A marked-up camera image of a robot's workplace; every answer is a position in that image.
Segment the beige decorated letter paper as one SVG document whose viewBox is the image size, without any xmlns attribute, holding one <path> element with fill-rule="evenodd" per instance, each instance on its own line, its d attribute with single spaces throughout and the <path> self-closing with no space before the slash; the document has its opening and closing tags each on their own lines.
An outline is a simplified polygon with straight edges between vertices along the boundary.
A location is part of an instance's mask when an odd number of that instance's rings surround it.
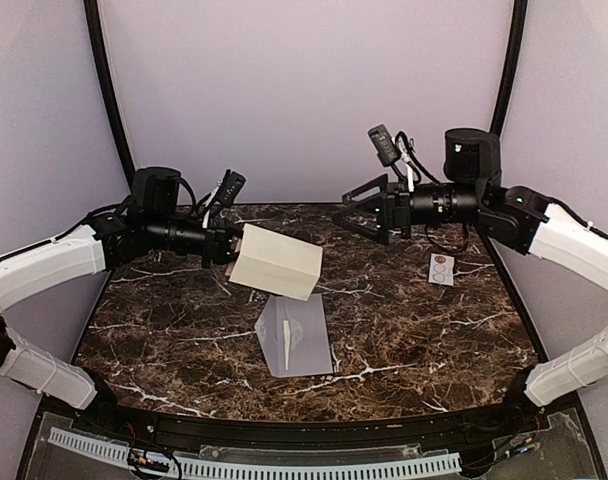
<svg viewBox="0 0 608 480">
<path fill-rule="evenodd" d="M 288 371 L 290 367 L 290 350 L 291 350 L 291 328 L 288 319 L 283 321 L 283 347 L 284 347 L 284 370 Z"/>
</svg>

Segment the grey envelope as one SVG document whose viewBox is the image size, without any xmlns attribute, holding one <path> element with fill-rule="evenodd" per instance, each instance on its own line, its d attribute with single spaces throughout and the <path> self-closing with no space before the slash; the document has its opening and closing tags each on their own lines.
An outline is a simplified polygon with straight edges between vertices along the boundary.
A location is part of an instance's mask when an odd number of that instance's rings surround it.
<svg viewBox="0 0 608 480">
<path fill-rule="evenodd" d="M 291 328 L 290 367 L 284 370 L 283 321 Z M 277 378 L 327 375 L 334 372 L 320 294 L 307 301 L 270 296 L 255 323 L 270 375 Z"/>
</svg>

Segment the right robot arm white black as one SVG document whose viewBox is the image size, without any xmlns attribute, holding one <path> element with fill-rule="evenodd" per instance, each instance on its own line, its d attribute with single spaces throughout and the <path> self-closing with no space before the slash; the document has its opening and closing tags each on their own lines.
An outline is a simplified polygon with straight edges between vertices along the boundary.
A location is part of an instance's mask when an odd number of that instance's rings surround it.
<svg viewBox="0 0 608 480">
<path fill-rule="evenodd" d="M 608 292 L 608 234 L 556 198 L 525 186 L 502 187 L 497 134 L 446 131 L 444 183 L 419 163 L 404 133 L 391 136 L 379 125 L 368 136 L 383 166 L 404 161 L 407 170 L 394 182 L 381 175 L 345 193 L 333 217 L 337 226 L 387 245 L 392 230 L 408 239 L 414 225 L 473 224 L 513 251 L 558 264 Z M 603 378 L 608 379 L 608 326 L 570 351 L 520 371 L 495 410 L 494 424 L 514 434 L 533 410 Z"/>
</svg>

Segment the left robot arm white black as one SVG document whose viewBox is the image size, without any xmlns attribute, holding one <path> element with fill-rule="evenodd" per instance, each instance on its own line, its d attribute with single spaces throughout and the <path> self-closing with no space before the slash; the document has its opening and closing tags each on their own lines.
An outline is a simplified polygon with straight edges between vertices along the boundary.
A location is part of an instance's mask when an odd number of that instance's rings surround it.
<svg viewBox="0 0 608 480">
<path fill-rule="evenodd" d="M 135 172 L 130 192 L 119 204 L 89 212 L 56 236 L 0 256 L 0 376 L 85 411 L 104 436 L 125 427 L 124 412 L 109 400 L 112 392 L 97 375 L 66 363 L 22 338 L 3 314 L 36 294 L 83 276 L 112 271 L 152 250 L 196 255 L 201 265 L 226 265 L 237 255 L 233 243 L 242 231 L 221 218 L 243 188 L 243 175 L 227 170 L 187 212 L 178 211 L 188 182 L 168 167 Z"/>
</svg>

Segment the white sticker sheet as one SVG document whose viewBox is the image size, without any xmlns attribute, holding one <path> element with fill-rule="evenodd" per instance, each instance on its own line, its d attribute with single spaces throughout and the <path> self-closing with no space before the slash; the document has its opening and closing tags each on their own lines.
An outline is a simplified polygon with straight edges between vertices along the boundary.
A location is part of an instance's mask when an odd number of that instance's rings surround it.
<svg viewBox="0 0 608 480">
<path fill-rule="evenodd" d="M 428 271 L 428 282 L 437 285 L 454 285 L 455 258 L 445 254 L 432 253 Z"/>
</svg>

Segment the black front table rail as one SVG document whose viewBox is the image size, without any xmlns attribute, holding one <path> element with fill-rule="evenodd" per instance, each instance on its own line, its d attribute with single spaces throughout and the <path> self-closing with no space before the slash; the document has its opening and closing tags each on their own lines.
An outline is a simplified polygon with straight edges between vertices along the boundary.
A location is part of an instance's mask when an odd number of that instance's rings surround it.
<svg viewBox="0 0 608 480">
<path fill-rule="evenodd" d="M 374 421 L 284 423 L 215 420 L 106 407 L 94 419 L 112 432 L 182 451 L 207 445 L 240 448 L 377 447 L 419 443 L 424 447 L 488 445 L 512 431 L 495 416 L 496 407 L 460 413 Z"/>
</svg>

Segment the right black frame post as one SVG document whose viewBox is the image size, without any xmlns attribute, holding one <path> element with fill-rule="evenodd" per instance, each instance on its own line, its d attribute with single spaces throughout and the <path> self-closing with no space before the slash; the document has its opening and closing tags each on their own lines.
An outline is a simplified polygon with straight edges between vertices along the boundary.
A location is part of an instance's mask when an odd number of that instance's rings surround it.
<svg viewBox="0 0 608 480">
<path fill-rule="evenodd" d="M 516 78 L 528 10 L 527 0 L 514 0 L 505 58 L 489 131 L 502 134 Z"/>
</svg>

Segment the black frame post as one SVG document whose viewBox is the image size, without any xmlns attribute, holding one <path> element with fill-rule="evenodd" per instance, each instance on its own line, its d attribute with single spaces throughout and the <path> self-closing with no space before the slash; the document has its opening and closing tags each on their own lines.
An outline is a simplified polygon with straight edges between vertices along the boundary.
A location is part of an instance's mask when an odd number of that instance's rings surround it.
<svg viewBox="0 0 608 480">
<path fill-rule="evenodd" d="M 124 178 L 127 184 L 131 185 L 136 168 L 127 140 L 126 130 L 124 128 L 111 74 L 108 49 L 100 14 L 100 2 L 98 0 L 83 0 L 83 7 L 93 62 L 106 117 Z"/>
<path fill-rule="evenodd" d="M 489 131 L 502 134 L 516 78 L 528 10 L 527 0 L 514 0 L 505 58 Z"/>
</svg>

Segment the left black frame post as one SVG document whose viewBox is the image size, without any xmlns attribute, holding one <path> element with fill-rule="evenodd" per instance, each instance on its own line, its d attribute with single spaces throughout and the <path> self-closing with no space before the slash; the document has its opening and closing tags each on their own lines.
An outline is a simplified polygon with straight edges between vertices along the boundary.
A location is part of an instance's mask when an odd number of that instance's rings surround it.
<svg viewBox="0 0 608 480">
<path fill-rule="evenodd" d="M 93 62 L 106 117 L 124 178 L 127 184 L 131 185 L 136 168 L 127 140 L 126 130 L 124 128 L 111 74 L 108 49 L 100 14 L 100 2 L 98 0 L 83 0 L 83 7 Z"/>
</svg>

